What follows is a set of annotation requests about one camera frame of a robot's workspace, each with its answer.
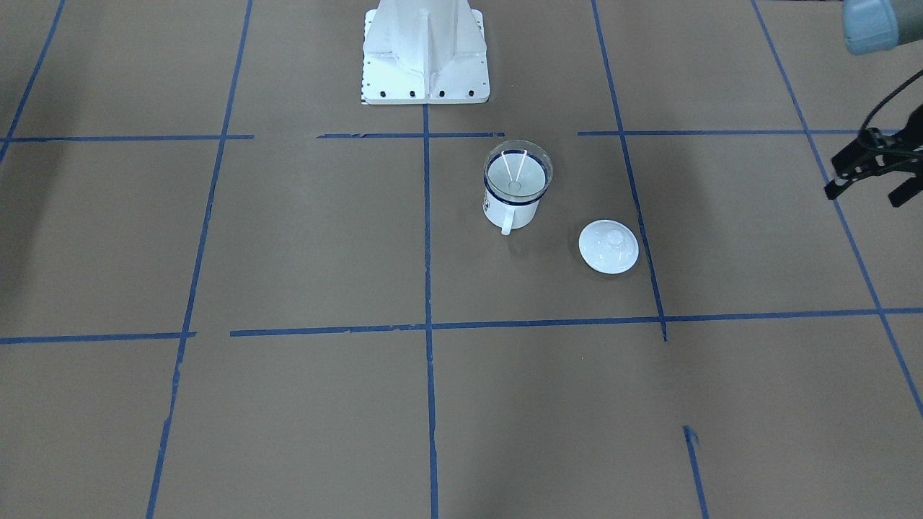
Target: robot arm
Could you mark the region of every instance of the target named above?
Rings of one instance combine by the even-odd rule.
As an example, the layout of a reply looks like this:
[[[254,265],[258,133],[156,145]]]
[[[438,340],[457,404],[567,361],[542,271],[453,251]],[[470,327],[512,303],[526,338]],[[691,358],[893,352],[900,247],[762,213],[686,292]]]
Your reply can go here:
[[[852,54],[891,50],[897,45],[923,39],[923,0],[845,0],[843,30]],[[923,70],[892,92],[866,118],[857,137],[831,162],[836,177],[824,191],[836,199],[857,181],[893,171],[911,174],[888,195],[900,207],[923,192],[923,105],[910,115],[906,127],[893,135],[869,127],[872,117],[894,96],[923,77]]]
[[[883,135],[877,128],[866,128],[837,153],[831,162],[836,178],[824,188],[828,199],[836,199],[857,181],[903,171],[913,176],[888,195],[891,205],[901,207],[923,192],[923,105],[910,115],[907,126],[894,135]]]
[[[843,33],[852,54],[889,51],[923,39],[920,0],[845,0]]]

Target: white lid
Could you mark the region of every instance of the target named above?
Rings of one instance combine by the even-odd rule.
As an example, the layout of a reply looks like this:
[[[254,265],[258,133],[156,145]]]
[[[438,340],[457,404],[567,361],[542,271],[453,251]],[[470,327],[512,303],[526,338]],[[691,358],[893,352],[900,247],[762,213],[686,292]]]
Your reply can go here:
[[[638,261],[638,238],[619,222],[597,220],[580,233],[580,253],[595,271],[622,273]]]

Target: black cable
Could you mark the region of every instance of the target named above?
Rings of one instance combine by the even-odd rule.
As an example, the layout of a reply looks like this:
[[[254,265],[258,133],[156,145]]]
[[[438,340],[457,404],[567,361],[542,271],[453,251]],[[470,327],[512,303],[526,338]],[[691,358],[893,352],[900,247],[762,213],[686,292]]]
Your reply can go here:
[[[876,151],[876,152],[882,151],[880,148],[876,148],[875,146],[872,146],[862,141],[863,137],[865,136],[866,130],[869,129],[869,123],[871,122],[872,117],[874,117],[881,110],[881,108],[884,107],[885,104],[889,103],[892,99],[894,99],[894,97],[897,96],[897,94],[904,91],[904,89],[909,87],[910,84],[916,81],[917,79],[920,79],[920,77],[923,77],[923,70],[920,70],[919,72],[911,76],[910,79],[908,79],[907,81],[904,81],[904,83],[902,83],[901,86],[894,89],[893,92],[888,94],[888,97],[885,97],[884,99],[882,99],[881,103],[878,103],[878,105],[872,109],[872,111],[869,113],[869,116],[866,117],[866,120],[862,123],[862,128],[859,129],[858,137],[856,139],[856,142],[859,143],[859,146],[869,151]],[[890,155],[898,155],[901,157],[909,157],[913,159],[923,159],[923,153],[918,153],[916,151],[887,150],[887,152]]]

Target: mug handle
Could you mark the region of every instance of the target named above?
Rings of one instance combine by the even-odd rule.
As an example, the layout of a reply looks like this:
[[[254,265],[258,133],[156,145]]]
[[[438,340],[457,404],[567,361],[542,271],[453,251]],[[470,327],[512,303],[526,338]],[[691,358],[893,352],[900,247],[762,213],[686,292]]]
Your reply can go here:
[[[500,227],[500,233],[504,236],[509,236],[509,231],[513,228],[513,215],[516,214],[516,210],[510,206],[507,206],[507,213],[503,216],[503,226]]]

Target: grid line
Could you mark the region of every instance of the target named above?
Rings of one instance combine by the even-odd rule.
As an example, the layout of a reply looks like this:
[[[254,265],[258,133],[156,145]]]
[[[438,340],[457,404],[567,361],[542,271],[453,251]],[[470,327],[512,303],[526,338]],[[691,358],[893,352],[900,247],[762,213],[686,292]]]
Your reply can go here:
[[[923,308],[884,308],[885,314],[894,315],[921,315]],[[601,326],[618,324],[643,324],[656,323],[661,319],[667,322],[715,322],[728,320],[789,320],[789,319],[822,319],[878,316],[876,308],[860,308],[851,310],[805,310],[799,312],[762,312],[739,314],[699,314],[699,315],[665,315],[596,318],[596,319],[553,319],[553,320],[483,320],[483,321],[457,321],[457,322],[431,322],[428,326],[434,331],[444,330],[476,330],[483,328],[542,328],[550,326]],[[418,324],[385,324],[374,326],[334,326],[316,328],[279,328],[279,329],[251,329],[233,330],[231,337],[261,337],[272,335],[324,335],[334,333],[376,333],[376,332],[416,332],[425,330],[427,323]]]
[[[753,12],[756,14],[757,20],[760,22],[760,27],[762,32],[766,37],[766,42],[769,43],[770,51],[773,53],[773,58],[775,63],[779,68],[779,72],[782,74],[782,79],[785,82],[785,87],[788,89],[788,95],[792,98],[792,104],[795,106],[795,111],[797,112],[798,119],[801,121],[801,126],[804,129],[804,135],[808,138],[808,143],[810,144],[811,151],[814,153],[814,160],[817,161],[818,168],[821,170],[821,176],[823,177],[824,184],[830,182],[830,177],[827,175],[827,170],[823,165],[823,160],[821,159],[821,154],[818,152],[817,144],[814,142],[814,138],[811,135],[810,128],[808,126],[808,121],[805,118],[804,112],[801,110],[801,104],[798,102],[798,98],[795,94],[795,89],[792,87],[792,82],[788,78],[788,74],[785,72],[785,67],[782,65],[782,58],[779,56],[778,50],[775,48],[775,43],[773,42],[773,36],[769,32],[769,27],[766,25],[766,20],[763,19],[762,12],[760,11],[760,6],[757,5],[756,0],[750,0],[750,4],[753,6]],[[897,364],[900,366],[901,371],[904,374],[904,379],[907,383],[907,387],[910,390],[910,394],[914,399],[914,403],[917,405],[917,411],[920,414],[920,417],[923,417],[923,401],[920,399],[919,391],[917,390],[917,385],[914,383],[913,376],[910,374],[910,369],[907,367],[907,364],[904,360],[904,354],[901,353],[900,345],[897,343],[897,339],[894,337],[894,333],[891,330],[891,323],[888,322],[888,317],[884,312],[884,309],[881,306],[881,301],[879,300],[878,293],[875,290],[875,285],[871,281],[871,276],[869,275],[869,270],[866,268],[865,261],[862,259],[862,253],[859,251],[858,244],[856,239],[853,237],[853,233],[849,228],[849,222],[846,221],[846,216],[843,213],[843,208],[840,207],[840,203],[837,200],[833,201],[833,207],[836,209],[836,214],[840,219],[840,224],[843,226],[843,230],[846,232],[846,237],[849,240],[849,246],[853,249],[853,255],[856,257],[859,269],[862,271],[862,277],[865,279],[866,286],[869,289],[869,294],[871,295],[872,301],[875,304],[875,309],[878,311],[879,319],[881,320],[881,326],[884,327],[884,331],[888,336],[888,341],[891,343],[891,348],[894,351],[894,356],[897,358]]]
[[[195,332],[186,336],[195,337]],[[104,335],[41,335],[35,337],[2,337],[0,344],[62,344],[62,343],[108,343],[121,341],[162,341],[180,339],[182,332],[164,333],[109,333]]]
[[[6,142],[146,142],[159,140],[251,140],[253,134],[222,135],[100,135],[88,137],[14,137]]]
[[[186,354],[186,340],[188,338],[189,326],[192,322],[192,312],[196,304],[196,290],[198,289],[198,278],[202,270],[202,258],[205,255],[205,244],[209,235],[209,223],[211,220],[211,208],[215,200],[215,189],[218,185],[218,176],[222,168],[222,159],[224,156],[224,146],[227,142],[228,127],[231,125],[231,113],[234,109],[234,95],[237,90],[237,79],[240,76],[240,66],[244,59],[244,49],[246,47],[246,34],[250,26],[250,14],[253,11],[253,0],[247,0],[246,12],[244,14],[244,26],[240,33],[240,43],[237,46],[237,59],[234,62],[234,73],[231,77],[231,88],[228,92],[227,104],[224,109],[224,121],[222,123],[222,138],[218,141],[218,152],[215,156],[215,166],[211,173],[211,184],[209,187],[209,198],[205,206],[205,216],[202,220],[202,231],[198,240],[198,251],[196,253],[196,263],[192,271],[192,281],[189,286],[189,299],[186,303],[186,315],[183,319],[182,336],[179,340],[179,346],[176,348],[176,362],[174,364],[173,385],[170,392],[170,411],[166,420],[163,422],[161,433],[160,450],[157,452],[157,462],[154,467],[154,477],[150,483],[150,497],[148,499],[148,510],[146,519],[153,519],[154,511],[157,506],[157,495],[160,490],[161,476],[163,472],[163,463],[166,458],[167,444],[170,439],[170,429],[173,425],[173,416],[176,406],[176,395],[179,391],[180,365],[183,364],[183,357]]]
[[[10,140],[14,135],[16,135],[16,127],[19,126],[19,119],[22,117],[23,110],[26,109],[26,103],[29,101],[29,95],[32,93],[32,87],[35,85],[35,79],[39,76],[39,71],[42,70],[42,64],[45,62],[45,56],[48,55],[49,47],[52,46],[54,33],[57,31],[58,22],[61,21],[61,13],[64,12],[65,1],[66,0],[61,0],[60,3],[58,3],[58,8],[54,12],[52,27],[48,30],[48,36],[45,38],[42,51],[39,53],[39,59],[35,62],[35,68],[32,69],[32,74],[29,76],[29,82],[26,83],[26,89],[22,92],[22,97],[19,99],[19,106],[17,106],[16,113],[13,115],[13,122],[10,123],[9,131],[6,132],[6,139],[4,140],[3,147],[0,147],[0,163],[2,163],[6,157],[6,152],[9,150]]]
[[[432,290],[432,224],[430,221],[429,189],[429,105],[423,105],[423,190],[424,190],[424,255],[426,266],[426,399],[429,416],[429,504],[430,517],[439,518],[439,479],[436,452],[436,373],[433,366],[433,290]]]
[[[857,129],[809,129],[811,135],[856,135]],[[886,133],[900,130],[885,129]],[[804,135],[804,129],[673,129],[673,130],[583,130],[579,137],[646,137],[672,135]]]
[[[699,445],[699,435],[689,426],[683,426],[683,436],[686,437],[686,450],[689,453],[689,465],[692,467],[692,478],[695,480],[695,492],[699,496],[699,510],[701,519],[708,519],[708,502],[705,500],[705,488],[701,483],[699,459],[696,457],[695,448]]]
[[[664,319],[664,303],[660,298],[660,287],[657,284],[657,270],[653,265],[653,255],[651,253],[651,244],[647,239],[647,230],[644,227],[644,214],[641,212],[641,199],[638,196],[638,186],[635,183],[634,171],[631,167],[631,156],[629,154],[629,143],[625,138],[625,127],[622,125],[622,113],[618,108],[618,96],[616,95],[616,83],[612,79],[612,67],[609,65],[609,52],[605,49],[605,37],[603,36],[603,24],[599,19],[599,7],[596,0],[590,0],[593,6],[593,18],[596,22],[596,35],[599,38],[599,50],[603,55],[603,65],[605,66],[605,77],[609,82],[609,95],[612,97],[612,110],[615,112],[616,125],[619,131],[619,140],[622,146],[622,156],[625,159],[625,169],[629,177],[631,187],[631,198],[634,200],[635,211],[638,213],[638,228],[641,231],[641,241],[644,244],[644,254],[647,256],[647,266],[651,270],[651,288],[653,289],[654,302],[657,304],[657,315],[660,316],[660,328],[664,335],[664,341],[667,340],[666,320]]]
[[[324,133],[318,135],[318,139],[480,139],[506,136],[507,134],[502,131],[460,133]]]

